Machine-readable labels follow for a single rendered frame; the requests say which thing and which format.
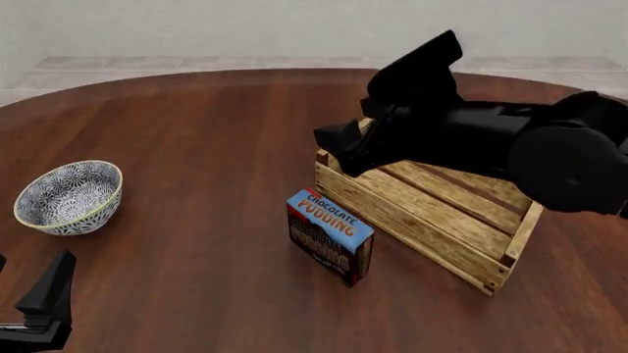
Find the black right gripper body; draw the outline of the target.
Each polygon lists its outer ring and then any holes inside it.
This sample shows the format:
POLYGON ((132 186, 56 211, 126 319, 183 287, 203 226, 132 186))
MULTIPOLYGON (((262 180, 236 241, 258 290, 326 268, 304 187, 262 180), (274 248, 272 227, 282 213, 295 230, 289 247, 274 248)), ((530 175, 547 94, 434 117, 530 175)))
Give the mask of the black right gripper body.
POLYGON ((361 99, 360 104, 364 117, 373 120, 359 147, 365 170, 402 161, 403 125, 408 123, 410 108, 385 105, 370 97, 361 99))

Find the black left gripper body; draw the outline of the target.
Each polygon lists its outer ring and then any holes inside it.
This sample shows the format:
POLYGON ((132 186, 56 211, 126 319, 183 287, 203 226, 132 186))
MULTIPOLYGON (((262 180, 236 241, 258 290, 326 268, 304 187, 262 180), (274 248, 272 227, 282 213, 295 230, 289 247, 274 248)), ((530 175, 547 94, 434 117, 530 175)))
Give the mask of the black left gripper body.
POLYGON ((0 352, 44 352, 64 349, 72 321, 54 321, 45 327, 0 324, 0 352))

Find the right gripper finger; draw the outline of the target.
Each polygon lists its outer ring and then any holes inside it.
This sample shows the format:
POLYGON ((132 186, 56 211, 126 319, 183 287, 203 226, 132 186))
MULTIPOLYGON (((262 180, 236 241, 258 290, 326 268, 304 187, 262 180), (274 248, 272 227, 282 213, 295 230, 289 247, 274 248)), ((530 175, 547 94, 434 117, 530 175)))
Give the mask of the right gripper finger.
POLYGON ((359 177, 380 166, 381 156, 372 151, 331 151, 328 154, 340 164, 341 171, 350 177, 359 177))
POLYGON ((334 126, 321 126, 313 130, 317 145, 330 154, 359 154, 364 142, 358 120, 334 126))

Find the chocolate pudding box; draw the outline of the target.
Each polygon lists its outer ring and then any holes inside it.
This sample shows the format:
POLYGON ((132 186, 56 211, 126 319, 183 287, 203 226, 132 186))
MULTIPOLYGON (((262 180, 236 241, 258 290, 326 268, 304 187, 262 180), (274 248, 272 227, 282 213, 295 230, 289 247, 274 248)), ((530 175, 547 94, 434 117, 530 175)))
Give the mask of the chocolate pudding box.
POLYGON ((315 190, 287 200, 290 240, 353 287, 369 271, 374 230, 315 190))

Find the wooden slat tray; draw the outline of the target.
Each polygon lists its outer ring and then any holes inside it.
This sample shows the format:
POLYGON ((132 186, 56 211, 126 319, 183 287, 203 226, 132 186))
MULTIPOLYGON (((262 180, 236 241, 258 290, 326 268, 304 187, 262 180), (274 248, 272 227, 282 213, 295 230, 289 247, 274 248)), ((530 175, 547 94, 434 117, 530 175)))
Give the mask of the wooden slat tray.
POLYGON ((511 275, 544 208, 514 184, 398 162, 352 178, 319 149, 316 190, 489 296, 511 275))

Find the black-and-white patterned bowl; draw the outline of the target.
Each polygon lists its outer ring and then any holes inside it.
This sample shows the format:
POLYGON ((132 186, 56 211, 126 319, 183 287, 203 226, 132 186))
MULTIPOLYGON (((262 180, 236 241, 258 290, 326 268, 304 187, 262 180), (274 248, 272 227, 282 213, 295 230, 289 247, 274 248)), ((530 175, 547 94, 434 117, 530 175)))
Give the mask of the black-and-white patterned bowl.
POLYGON ((39 176, 19 194, 14 217, 46 234, 88 234, 108 223, 122 202, 124 177, 115 164, 78 161, 39 176))

